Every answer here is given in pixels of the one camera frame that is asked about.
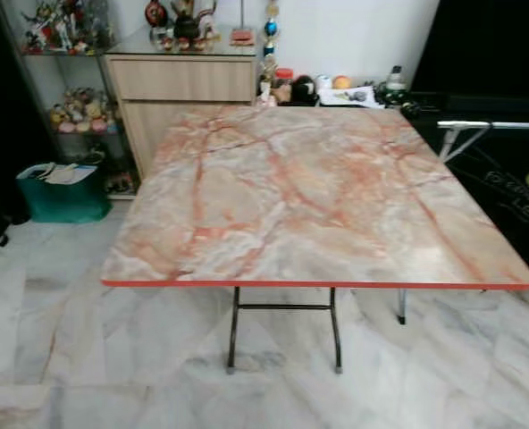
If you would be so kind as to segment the silver metal clothes rack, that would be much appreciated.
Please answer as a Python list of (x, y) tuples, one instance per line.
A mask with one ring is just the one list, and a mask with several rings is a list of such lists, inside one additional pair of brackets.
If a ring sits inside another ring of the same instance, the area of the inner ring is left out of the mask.
[[(474, 120), (441, 120), (437, 122), (440, 130), (446, 130), (441, 140), (439, 158), (443, 163), (459, 156), (490, 130), (529, 130), (529, 122), (474, 122)], [(462, 130), (477, 130), (461, 146), (456, 146)]]

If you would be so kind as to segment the black flat screen television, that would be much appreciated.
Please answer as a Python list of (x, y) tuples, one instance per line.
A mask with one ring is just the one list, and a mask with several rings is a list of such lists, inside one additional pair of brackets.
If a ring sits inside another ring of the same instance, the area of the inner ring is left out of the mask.
[(440, 0), (412, 89), (529, 97), (529, 0)]

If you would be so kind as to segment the clear bottle with dark cap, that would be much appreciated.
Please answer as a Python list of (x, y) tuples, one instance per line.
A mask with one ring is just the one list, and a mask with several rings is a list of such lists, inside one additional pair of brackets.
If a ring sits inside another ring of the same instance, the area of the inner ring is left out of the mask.
[(407, 98), (407, 83), (404, 81), (402, 70), (402, 65), (395, 65), (384, 81), (382, 93), (384, 103), (388, 105), (403, 104)]

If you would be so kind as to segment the marble pattern folding table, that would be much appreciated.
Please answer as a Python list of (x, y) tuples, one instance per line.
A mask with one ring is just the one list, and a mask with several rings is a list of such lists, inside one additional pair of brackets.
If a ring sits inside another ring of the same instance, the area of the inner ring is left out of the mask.
[(246, 289), (529, 290), (529, 265), (447, 161), (394, 110), (203, 106), (155, 147), (98, 280), (111, 289), (231, 289), (236, 371)]

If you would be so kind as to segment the white paper stack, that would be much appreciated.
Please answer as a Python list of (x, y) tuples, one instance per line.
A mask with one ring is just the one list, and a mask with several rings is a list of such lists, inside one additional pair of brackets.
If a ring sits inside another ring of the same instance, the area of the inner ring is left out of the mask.
[(362, 106), (367, 109), (383, 109), (384, 105), (375, 97), (374, 87), (333, 89), (318, 91), (319, 103), (325, 106)]

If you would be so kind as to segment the black mouse plush toy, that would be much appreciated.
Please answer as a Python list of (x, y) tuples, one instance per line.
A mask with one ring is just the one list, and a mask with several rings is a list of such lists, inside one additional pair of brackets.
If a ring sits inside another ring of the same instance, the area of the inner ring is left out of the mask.
[(315, 106), (317, 101), (316, 82), (309, 75), (300, 75), (290, 82), (290, 104)]

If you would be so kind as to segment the red lidded snack jar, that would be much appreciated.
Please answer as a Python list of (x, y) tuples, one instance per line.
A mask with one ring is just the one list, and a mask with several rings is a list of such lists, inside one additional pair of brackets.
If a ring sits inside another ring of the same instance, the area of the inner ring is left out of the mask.
[(290, 82), (293, 81), (294, 72), (290, 68), (277, 68), (273, 74), (272, 90), (270, 94), (275, 98), (277, 105), (290, 102)]

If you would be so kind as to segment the gold and blue trophy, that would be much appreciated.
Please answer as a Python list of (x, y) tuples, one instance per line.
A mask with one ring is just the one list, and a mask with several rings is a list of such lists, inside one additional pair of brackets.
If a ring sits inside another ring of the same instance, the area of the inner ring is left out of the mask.
[(280, 0), (268, 0), (267, 21), (262, 28), (264, 44), (262, 45), (262, 62), (259, 75), (259, 97), (257, 103), (260, 105), (277, 106), (280, 101), (277, 98), (277, 90), (284, 87), (284, 80), (277, 77), (278, 64), (276, 62), (276, 39), (280, 32), (278, 15), (280, 15)]

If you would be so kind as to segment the light wood cabinet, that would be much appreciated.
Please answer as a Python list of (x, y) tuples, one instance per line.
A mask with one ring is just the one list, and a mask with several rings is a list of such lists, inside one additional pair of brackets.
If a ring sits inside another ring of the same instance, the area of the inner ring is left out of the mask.
[(176, 114), (203, 105), (248, 105), (256, 97), (253, 56), (108, 54), (105, 64), (140, 180), (150, 174)]

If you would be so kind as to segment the dark teapot ornament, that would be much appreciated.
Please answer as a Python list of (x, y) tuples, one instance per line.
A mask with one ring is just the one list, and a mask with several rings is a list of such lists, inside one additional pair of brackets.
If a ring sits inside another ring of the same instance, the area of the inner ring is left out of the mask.
[(219, 0), (200, 0), (202, 8), (196, 8), (197, 0), (172, 0), (176, 13), (173, 37), (179, 52), (204, 52), (210, 46), (215, 33), (215, 9)]

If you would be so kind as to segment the round red vase ornament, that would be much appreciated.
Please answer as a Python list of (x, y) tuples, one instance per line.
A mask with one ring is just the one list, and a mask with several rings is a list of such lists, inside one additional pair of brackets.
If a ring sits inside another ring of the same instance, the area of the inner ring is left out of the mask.
[(150, 28), (166, 28), (168, 25), (168, 12), (161, 0), (147, 0), (143, 15)]

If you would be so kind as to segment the small doll figurines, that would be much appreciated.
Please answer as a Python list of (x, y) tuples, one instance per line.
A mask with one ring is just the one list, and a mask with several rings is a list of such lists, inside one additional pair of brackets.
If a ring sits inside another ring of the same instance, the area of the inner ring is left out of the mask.
[(48, 115), (54, 130), (61, 134), (114, 134), (119, 130), (116, 103), (104, 90), (69, 89)]

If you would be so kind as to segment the green storage bin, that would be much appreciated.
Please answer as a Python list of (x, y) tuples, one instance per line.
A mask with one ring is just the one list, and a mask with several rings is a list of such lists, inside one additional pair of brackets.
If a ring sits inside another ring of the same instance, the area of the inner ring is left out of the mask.
[(89, 164), (36, 164), (15, 176), (37, 223), (93, 223), (111, 204), (104, 175)]

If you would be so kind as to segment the colourful action figures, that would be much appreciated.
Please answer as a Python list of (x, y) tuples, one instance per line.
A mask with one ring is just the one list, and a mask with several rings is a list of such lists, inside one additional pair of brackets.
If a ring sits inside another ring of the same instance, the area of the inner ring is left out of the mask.
[(38, 0), (21, 17), (27, 55), (93, 56), (114, 45), (108, 0)]

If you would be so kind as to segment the glass display shelf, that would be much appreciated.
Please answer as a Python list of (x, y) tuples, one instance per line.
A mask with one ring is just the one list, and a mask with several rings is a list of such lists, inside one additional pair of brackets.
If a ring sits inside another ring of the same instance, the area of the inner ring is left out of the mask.
[[(104, 175), (105, 192), (113, 199), (133, 199), (139, 188), (139, 172), (125, 134), (121, 110), (109, 79), (105, 54), (93, 56), (27, 55), (22, 52), (24, 20), (21, 13), (31, 15), (38, 0), (0, 0), (0, 20), (10, 37), (11, 49), (22, 68), (22, 74), (33, 97), (33, 104), (49, 134), (57, 158), (64, 164), (97, 166)], [(110, 3), (109, 21), (113, 26)], [(114, 33), (114, 45), (117, 37)], [(114, 134), (61, 134), (54, 130), (49, 109), (59, 103), (65, 91), (74, 88), (104, 90), (116, 103), (119, 130)]]

